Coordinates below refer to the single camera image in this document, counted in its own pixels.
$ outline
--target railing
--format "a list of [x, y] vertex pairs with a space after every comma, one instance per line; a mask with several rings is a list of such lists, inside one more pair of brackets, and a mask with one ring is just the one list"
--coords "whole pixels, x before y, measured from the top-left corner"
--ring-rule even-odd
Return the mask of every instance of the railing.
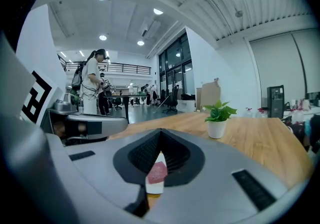
[[[82, 62], [65, 63], [64, 70], [66, 72], [75, 71], [79, 68]], [[148, 66], [136, 66], [119, 63], [98, 63], [99, 70], [101, 72], [117, 72], [117, 73], [132, 73], [132, 74], [147, 74], [150, 75], [151, 67]]]
[[61, 56], [59, 56], [58, 54], [57, 54], [57, 56], [58, 56], [59, 61], [60, 61], [61, 65], [62, 65], [62, 68], [63, 68], [64, 70], [66, 70], [67, 62], [66, 62]]

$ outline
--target wooden table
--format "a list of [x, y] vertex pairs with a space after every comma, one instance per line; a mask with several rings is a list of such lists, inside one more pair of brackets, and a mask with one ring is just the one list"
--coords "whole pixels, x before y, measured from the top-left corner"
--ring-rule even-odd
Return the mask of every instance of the wooden table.
[[[166, 128], [187, 132], [204, 139], [208, 137], [204, 119], [206, 113], [183, 113], [152, 121], [130, 124], [128, 128], [110, 139], [133, 135], [145, 130]], [[215, 140], [229, 144], [271, 170], [292, 188], [310, 177], [313, 171], [307, 152], [278, 118], [235, 117], [227, 121], [225, 134]], [[149, 205], [159, 195], [148, 195]]]

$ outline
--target window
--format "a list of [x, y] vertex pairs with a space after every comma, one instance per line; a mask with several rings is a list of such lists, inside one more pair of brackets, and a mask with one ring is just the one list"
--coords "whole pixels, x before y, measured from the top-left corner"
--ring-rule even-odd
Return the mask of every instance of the window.
[[172, 95], [173, 88], [179, 85], [177, 98], [181, 94], [195, 94], [194, 73], [188, 37], [183, 34], [159, 55], [161, 96]]
[[159, 61], [160, 72], [162, 72], [166, 69], [166, 61], [165, 61], [166, 58], [165, 57], [166, 57], [165, 53], [162, 53], [160, 56], [160, 61]]
[[181, 48], [184, 59], [191, 57], [189, 41], [186, 34], [181, 37]]
[[174, 67], [181, 61], [180, 45], [178, 41], [167, 49], [166, 55], [168, 59], [168, 69]]
[[166, 75], [163, 74], [160, 76], [160, 90], [162, 95], [162, 90], [166, 91]]
[[184, 93], [186, 94], [195, 94], [195, 81], [194, 81], [194, 71], [192, 68], [192, 63], [187, 63], [183, 66], [183, 77], [184, 77]]

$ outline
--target gray floor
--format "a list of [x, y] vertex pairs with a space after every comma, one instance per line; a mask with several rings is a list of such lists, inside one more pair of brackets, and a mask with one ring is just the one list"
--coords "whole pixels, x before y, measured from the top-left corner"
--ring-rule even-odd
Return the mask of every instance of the gray floor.
[[[125, 106], [122, 106], [122, 109], [110, 109], [110, 116], [115, 117], [125, 117]], [[168, 114], [162, 113], [164, 109], [167, 109], [167, 106], [161, 106], [157, 112], [154, 114], [153, 112], [158, 108], [158, 106], [147, 106], [147, 105], [129, 105], [128, 106], [128, 115], [129, 115], [129, 123], [138, 123], [144, 121], [150, 121], [154, 119], [164, 118], [171, 115], [180, 114], [182, 112], [169, 112]]]

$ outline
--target potted plant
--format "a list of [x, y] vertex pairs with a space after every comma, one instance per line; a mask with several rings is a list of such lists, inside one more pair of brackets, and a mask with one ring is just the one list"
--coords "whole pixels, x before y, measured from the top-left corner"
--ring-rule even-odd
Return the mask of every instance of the potted plant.
[[229, 102], [221, 103], [218, 100], [213, 106], [204, 106], [210, 110], [210, 117], [205, 119], [208, 125], [208, 134], [211, 138], [221, 138], [226, 129], [226, 120], [230, 115], [236, 114], [236, 109], [233, 109], [226, 104]]

